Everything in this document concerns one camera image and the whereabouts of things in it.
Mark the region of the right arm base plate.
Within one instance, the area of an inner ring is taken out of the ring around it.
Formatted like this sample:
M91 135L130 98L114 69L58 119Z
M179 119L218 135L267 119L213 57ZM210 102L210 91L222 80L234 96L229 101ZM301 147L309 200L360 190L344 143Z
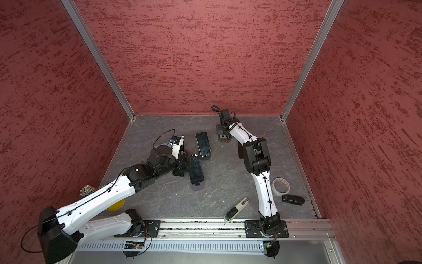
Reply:
M265 234L259 225L259 221L247 220L245 221L245 233L247 238L288 238L289 231L287 228L287 223L281 221L273 231L269 231L268 234Z

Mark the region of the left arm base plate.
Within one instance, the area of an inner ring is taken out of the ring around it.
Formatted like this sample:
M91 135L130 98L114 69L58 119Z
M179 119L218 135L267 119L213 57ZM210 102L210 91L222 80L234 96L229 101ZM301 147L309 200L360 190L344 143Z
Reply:
M160 220L136 221L126 233L116 234L114 237L145 239L148 235L150 235L151 237L156 238L161 222L162 221Z

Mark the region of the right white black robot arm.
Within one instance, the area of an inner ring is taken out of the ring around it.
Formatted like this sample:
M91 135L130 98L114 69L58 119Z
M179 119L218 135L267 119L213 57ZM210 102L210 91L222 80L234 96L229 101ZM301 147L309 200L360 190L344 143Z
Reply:
M219 114L219 124L216 126L218 139L221 142L237 140L238 156L244 161L245 168L256 186L260 231L264 236L272 237L281 226L281 218L271 192L271 157L267 141L250 133L236 118L235 113L221 110L215 105L212 110Z

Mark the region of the grey round stand front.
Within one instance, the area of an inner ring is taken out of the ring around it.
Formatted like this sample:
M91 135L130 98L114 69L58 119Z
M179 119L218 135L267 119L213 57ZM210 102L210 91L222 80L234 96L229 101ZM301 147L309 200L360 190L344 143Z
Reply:
M205 182L204 182L204 181L199 182L199 183L196 183L196 184L191 184L191 185L190 185L190 188L191 188L193 191L201 191L201 190L203 190L203 189L204 189L204 187L205 187Z

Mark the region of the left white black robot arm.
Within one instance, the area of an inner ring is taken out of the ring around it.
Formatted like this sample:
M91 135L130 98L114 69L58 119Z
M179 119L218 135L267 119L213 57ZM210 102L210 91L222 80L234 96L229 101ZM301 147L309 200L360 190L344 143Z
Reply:
M109 218L95 217L153 184L171 171L184 172L183 146L160 145L151 150L147 161L124 168L111 183L91 195L60 209L48 207L39 216L37 236L47 264L71 255L79 245L110 236L145 240L148 236L143 218L129 209Z

